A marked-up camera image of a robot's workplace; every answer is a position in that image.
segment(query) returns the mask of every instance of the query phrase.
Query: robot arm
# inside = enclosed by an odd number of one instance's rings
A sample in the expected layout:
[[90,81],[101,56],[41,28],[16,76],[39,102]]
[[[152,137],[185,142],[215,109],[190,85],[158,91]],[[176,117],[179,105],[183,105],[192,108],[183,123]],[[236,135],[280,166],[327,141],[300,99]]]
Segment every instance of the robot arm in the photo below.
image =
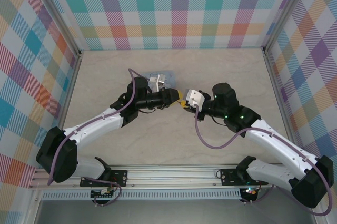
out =
[[236,168],[238,177],[245,183],[264,181],[284,188],[291,191],[303,205],[315,208],[326,194],[326,188],[317,172],[306,161],[310,160],[319,169],[329,187],[333,185],[333,162],[326,156],[318,158],[299,148],[273,130],[256,112],[239,105],[235,91],[229,84],[219,83],[212,91],[214,100],[202,91],[187,90],[182,102],[183,108],[192,113],[198,109],[198,121],[204,120],[206,115],[221,118],[235,133],[248,128],[271,132],[267,134],[249,130],[240,135],[266,148],[283,164],[272,165],[255,157],[246,157]]
[[165,80],[163,75],[150,79],[155,83],[153,90],[149,88],[147,79],[136,77],[134,80],[134,99],[121,112],[114,114],[131,100],[132,83],[127,86],[127,91],[116,102],[98,116],[64,131],[58,127],[48,131],[36,156],[36,161],[48,173],[51,172],[57,148],[68,137],[57,156],[53,172],[55,182],[63,182],[71,176],[111,181],[111,169],[103,160],[100,158],[94,160],[79,158],[77,149],[87,146],[107,132],[126,126],[138,117],[140,109],[164,109],[180,99],[178,90],[163,87]]

